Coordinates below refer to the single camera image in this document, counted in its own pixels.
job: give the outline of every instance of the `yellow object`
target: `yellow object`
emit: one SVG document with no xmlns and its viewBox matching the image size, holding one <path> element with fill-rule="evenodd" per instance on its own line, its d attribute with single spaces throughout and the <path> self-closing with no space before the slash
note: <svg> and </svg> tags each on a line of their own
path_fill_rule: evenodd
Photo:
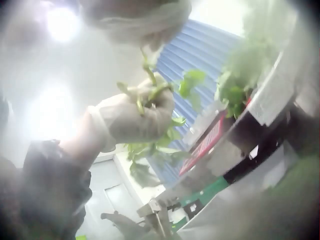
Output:
<svg viewBox="0 0 320 240">
<path fill-rule="evenodd" d="M 85 235 L 76 237 L 76 240 L 87 240 L 87 237 Z"/>
</svg>

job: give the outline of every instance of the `ceiling light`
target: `ceiling light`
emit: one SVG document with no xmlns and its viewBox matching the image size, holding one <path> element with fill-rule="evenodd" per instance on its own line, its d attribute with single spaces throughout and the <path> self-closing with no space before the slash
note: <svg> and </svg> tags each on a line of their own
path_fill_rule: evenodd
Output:
<svg viewBox="0 0 320 240">
<path fill-rule="evenodd" d="M 47 27 L 54 40 L 68 42 L 79 32 L 80 20 L 67 8 L 54 8 L 47 14 Z"/>
</svg>

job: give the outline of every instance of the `leafy green plant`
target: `leafy green plant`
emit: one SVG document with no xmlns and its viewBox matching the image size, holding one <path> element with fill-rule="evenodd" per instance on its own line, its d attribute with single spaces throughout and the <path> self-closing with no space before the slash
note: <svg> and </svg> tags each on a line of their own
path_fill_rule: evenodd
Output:
<svg viewBox="0 0 320 240">
<path fill-rule="evenodd" d="M 270 40 L 251 34 L 231 54 L 217 79 L 215 100 L 226 105 L 226 117 L 237 119 L 263 71 L 274 63 L 276 50 Z"/>
<path fill-rule="evenodd" d="M 144 115 L 143 107 L 152 107 L 152 101 L 165 89 L 175 91 L 183 99 L 189 100 L 195 111 L 199 111 L 201 109 L 200 96 L 195 92 L 194 88 L 200 84 L 204 84 L 204 72 L 192 69 L 183 74 L 182 80 L 174 83 L 161 83 L 157 85 L 156 78 L 152 72 L 152 68 L 154 66 L 148 63 L 144 52 L 141 52 L 144 57 L 143 69 L 148 73 L 152 84 L 156 87 L 148 97 L 147 102 L 142 102 L 142 99 L 139 97 L 137 99 L 137 111 L 139 111 L 142 116 Z M 125 83 L 117 83 L 117 86 L 128 96 L 131 95 L 128 90 L 128 86 Z M 186 119 L 183 116 L 173 117 L 168 130 L 158 141 L 152 143 L 125 144 L 125 147 L 128 149 L 127 160 L 132 162 L 130 166 L 130 174 L 141 187 L 155 187 L 161 183 L 157 181 L 155 175 L 150 173 L 149 166 L 138 163 L 140 159 L 152 157 L 160 167 L 163 167 L 165 163 L 168 163 L 171 166 L 176 166 L 181 160 L 190 157 L 188 152 L 167 148 L 172 141 L 181 138 L 180 133 L 175 128 L 181 127 L 185 123 Z"/>
</svg>

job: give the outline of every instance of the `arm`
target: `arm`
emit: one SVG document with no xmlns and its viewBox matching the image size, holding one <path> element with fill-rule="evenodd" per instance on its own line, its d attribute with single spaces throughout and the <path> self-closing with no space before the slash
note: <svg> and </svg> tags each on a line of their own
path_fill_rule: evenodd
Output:
<svg viewBox="0 0 320 240">
<path fill-rule="evenodd" d="M 75 165 L 86 172 L 102 151 L 103 142 L 102 136 L 94 127 L 91 115 L 86 111 L 78 133 L 71 139 L 62 140 L 59 146 L 72 157 Z"/>
</svg>

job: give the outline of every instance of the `plant cutting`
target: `plant cutting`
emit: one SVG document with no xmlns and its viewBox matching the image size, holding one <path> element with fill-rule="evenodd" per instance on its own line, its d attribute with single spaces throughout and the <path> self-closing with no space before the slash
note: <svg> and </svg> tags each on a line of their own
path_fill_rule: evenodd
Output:
<svg viewBox="0 0 320 240">
<path fill-rule="evenodd" d="M 149 64 L 146 55 L 142 50 L 141 52 L 144 57 L 142 67 L 147 72 L 149 79 L 155 87 L 154 90 L 150 93 L 147 101 L 144 102 L 139 96 L 137 98 L 137 111 L 142 117 L 144 116 L 144 108 L 152 108 L 154 99 L 165 89 L 170 89 L 172 92 L 175 91 L 183 99 L 189 100 L 195 111 L 199 111 L 201 109 L 200 96 L 195 92 L 194 88 L 198 85 L 204 84 L 204 72 L 192 69 L 183 74 L 182 80 L 176 81 L 174 83 L 165 82 L 159 84 L 157 83 L 152 71 L 154 65 Z M 127 84 L 118 82 L 117 87 L 129 97 L 133 97 Z M 161 183 L 157 181 L 156 177 L 152 173 L 150 173 L 149 166 L 138 163 L 140 159 L 152 157 L 161 167 L 166 162 L 171 166 L 176 166 L 179 161 L 190 156 L 188 152 L 168 148 L 168 145 L 172 141 L 181 138 L 180 133 L 175 128 L 183 126 L 185 122 L 186 119 L 183 116 L 173 117 L 166 133 L 156 142 L 125 144 L 125 147 L 127 147 L 128 149 L 127 160 L 132 162 L 130 166 L 130 174 L 142 188 L 155 187 Z"/>
</svg>

